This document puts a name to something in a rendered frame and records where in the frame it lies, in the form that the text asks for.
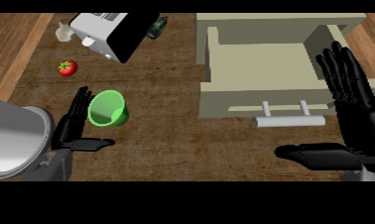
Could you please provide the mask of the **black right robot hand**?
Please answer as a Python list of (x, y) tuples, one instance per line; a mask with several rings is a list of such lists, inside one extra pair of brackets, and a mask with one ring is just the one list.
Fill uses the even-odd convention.
[(280, 146), (280, 158), (312, 170), (367, 170), (375, 173), (375, 93), (351, 48), (340, 42), (323, 50), (317, 62), (331, 91), (345, 144)]

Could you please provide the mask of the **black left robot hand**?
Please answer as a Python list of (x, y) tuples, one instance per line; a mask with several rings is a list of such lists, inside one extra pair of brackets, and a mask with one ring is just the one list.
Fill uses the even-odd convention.
[(69, 113), (64, 115), (52, 138), (52, 150), (97, 152), (104, 147), (114, 145), (113, 139), (85, 138), (89, 106), (95, 99), (94, 93), (85, 86), (80, 88)]

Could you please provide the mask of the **green cup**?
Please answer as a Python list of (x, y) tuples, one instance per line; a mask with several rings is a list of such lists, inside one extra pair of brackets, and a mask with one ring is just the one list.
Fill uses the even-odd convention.
[(119, 91), (107, 90), (97, 95), (89, 106), (89, 119), (98, 127), (116, 127), (128, 122), (129, 110)]

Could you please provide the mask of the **beige open drawer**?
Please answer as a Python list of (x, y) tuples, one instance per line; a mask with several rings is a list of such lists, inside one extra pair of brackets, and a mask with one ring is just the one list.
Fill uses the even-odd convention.
[(300, 101), (314, 115), (336, 113), (331, 92), (315, 56), (343, 42), (336, 25), (320, 26), (296, 44), (224, 45), (209, 29), (207, 80), (201, 83), (203, 118), (258, 117), (269, 105), (277, 116), (299, 115)]

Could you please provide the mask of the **red tomato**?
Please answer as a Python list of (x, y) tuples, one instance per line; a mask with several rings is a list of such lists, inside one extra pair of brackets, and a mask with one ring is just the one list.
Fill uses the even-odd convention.
[(79, 71), (79, 64), (67, 59), (60, 63), (58, 72), (61, 76), (73, 76)]

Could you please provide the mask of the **white garlic bulb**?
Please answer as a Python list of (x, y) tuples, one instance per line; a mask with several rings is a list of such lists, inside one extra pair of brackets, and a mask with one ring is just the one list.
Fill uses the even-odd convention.
[(60, 29), (57, 30), (57, 37), (61, 42), (69, 42), (73, 39), (75, 30), (69, 24), (60, 23)]

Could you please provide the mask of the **white and black toaster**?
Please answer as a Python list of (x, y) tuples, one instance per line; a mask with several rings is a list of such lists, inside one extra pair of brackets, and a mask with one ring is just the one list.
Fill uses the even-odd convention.
[(70, 27), (92, 51), (126, 63), (159, 17), (156, 12), (80, 13)]

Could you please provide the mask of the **beige cabinet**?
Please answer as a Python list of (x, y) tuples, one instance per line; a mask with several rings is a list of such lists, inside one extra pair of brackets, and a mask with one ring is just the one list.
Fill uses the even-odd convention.
[(206, 63), (209, 28), (219, 29), (224, 45), (302, 43), (317, 27), (336, 25), (346, 36), (365, 20), (364, 13), (199, 13), (197, 63)]

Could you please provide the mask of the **dark green bottle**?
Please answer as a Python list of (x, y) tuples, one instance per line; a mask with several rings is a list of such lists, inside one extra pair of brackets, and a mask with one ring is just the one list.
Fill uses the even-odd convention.
[(147, 37), (151, 40), (156, 40), (162, 36), (165, 28), (166, 28), (166, 25), (168, 25), (168, 21), (169, 21), (169, 18), (163, 17), (151, 25), (151, 27), (148, 29), (148, 32), (147, 32)]

